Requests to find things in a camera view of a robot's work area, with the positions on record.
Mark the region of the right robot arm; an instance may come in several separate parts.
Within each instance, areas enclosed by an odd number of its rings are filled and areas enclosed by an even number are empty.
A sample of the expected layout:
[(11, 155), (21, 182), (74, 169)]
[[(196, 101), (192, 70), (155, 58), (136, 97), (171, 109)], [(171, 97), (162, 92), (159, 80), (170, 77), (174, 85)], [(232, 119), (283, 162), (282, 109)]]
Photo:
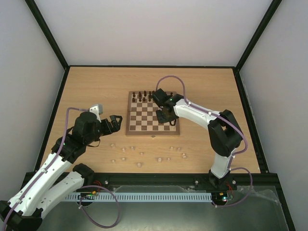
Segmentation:
[(244, 140), (233, 113), (229, 110), (210, 111), (191, 103), (180, 94), (167, 94), (162, 89), (152, 92), (152, 100), (159, 107), (156, 110), (159, 123), (175, 126), (179, 118), (185, 118), (208, 131), (210, 144), (215, 152), (208, 180), (217, 189), (225, 185), (236, 149)]

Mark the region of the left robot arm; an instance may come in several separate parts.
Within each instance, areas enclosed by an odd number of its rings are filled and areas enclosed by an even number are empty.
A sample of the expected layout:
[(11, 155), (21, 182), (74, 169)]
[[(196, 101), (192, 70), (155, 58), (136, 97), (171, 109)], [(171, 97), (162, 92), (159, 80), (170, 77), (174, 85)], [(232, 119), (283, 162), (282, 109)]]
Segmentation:
[(82, 109), (74, 126), (65, 126), (64, 135), (29, 182), (9, 201), (0, 202), (3, 230), (36, 231), (46, 215), (70, 193), (83, 188), (104, 188), (93, 183), (94, 171), (85, 164), (74, 166), (64, 179), (56, 182), (93, 142), (120, 130), (121, 116), (101, 120), (100, 114), (99, 109)]

